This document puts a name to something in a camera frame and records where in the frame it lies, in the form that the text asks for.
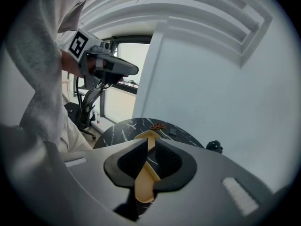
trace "white pants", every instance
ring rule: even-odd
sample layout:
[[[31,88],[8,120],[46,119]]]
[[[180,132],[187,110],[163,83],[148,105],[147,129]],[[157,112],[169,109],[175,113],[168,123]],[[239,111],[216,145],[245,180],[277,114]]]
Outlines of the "white pants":
[[[92,150],[77,126],[68,117],[68,112],[63,109],[63,131],[58,150],[62,153]]]

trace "round table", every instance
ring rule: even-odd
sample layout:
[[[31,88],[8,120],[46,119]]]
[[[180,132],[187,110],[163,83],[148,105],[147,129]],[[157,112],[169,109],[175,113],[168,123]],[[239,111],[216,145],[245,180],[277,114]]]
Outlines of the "round table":
[[[150,130],[150,127],[157,122],[166,126],[166,129],[155,130],[155,132],[161,136],[161,138],[204,148],[202,144],[200,144],[192,135],[171,123],[151,118],[134,118],[119,122],[107,129],[95,143],[94,149],[134,140],[139,134]],[[169,134],[171,128],[175,129],[176,136]],[[155,152],[156,147],[148,152],[147,162],[155,170],[157,175],[162,178],[155,158]],[[151,204],[141,203],[137,200],[136,203],[139,215],[143,214]]]

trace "black chair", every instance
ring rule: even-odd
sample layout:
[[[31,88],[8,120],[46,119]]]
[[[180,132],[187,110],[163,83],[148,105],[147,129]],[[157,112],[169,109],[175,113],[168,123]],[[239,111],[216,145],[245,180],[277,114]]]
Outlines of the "black chair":
[[[93,91],[88,91],[86,94],[79,92],[79,100],[81,104],[81,109],[79,104],[69,102],[65,104],[65,108],[68,112],[70,120],[77,126],[77,128],[88,135],[91,135],[93,139],[96,139],[96,136],[89,131],[86,131],[85,128],[89,127],[91,121],[95,121],[95,113],[93,111],[93,103],[102,93],[101,88],[96,88]]]

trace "black fisheye border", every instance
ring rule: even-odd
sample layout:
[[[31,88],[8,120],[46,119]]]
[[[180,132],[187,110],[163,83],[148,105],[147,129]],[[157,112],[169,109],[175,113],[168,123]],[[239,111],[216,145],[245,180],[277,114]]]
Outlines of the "black fisheye border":
[[[300,33],[300,10],[299,10],[299,1],[300,0],[277,0],[281,7],[285,10],[288,17],[291,19],[293,25],[295,26],[299,37]],[[2,8],[2,20],[1,20],[1,31],[0,31],[0,41],[2,42],[5,38],[5,34],[8,31],[11,23],[14,21],[14,18],[22,11],[23,5],[27,0],[0,0]],[[37,218],[23,202],[19,199],[14,189],[10,186],[6,175],[1,166],[0,170],[0,180],[2,188],[2,220],[9,220],[10,224],[13,223],[31,223],[46,225],[46,222],[41,221]],[[301,190],[301,171],[299,169],[298,175],[288,189],[288,192],[285,193],[284,199],[281,203],[270,213],[267,217],[260,222],[260,225],[275,225],[276,223],[286,222],[288,224],[298,222],[299,218],[299,199],[300,199],[300,190]]]

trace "yellow tray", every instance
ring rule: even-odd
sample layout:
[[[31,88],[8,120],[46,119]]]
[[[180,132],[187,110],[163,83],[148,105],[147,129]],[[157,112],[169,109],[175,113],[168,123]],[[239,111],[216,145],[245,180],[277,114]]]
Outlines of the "yellow tray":
[[[147,139],[147,146],[148,146],[148,152],[154,148],[156,144],[156,139],[160,139],[161,136],[159,136],[156,132],[153,130],[147,130],[135,137],[135,139]]]
[[[160,181],[154,169],[146,162],[135,180],[135,198],[139,202],[148,203],[154,201],[154,183]]]

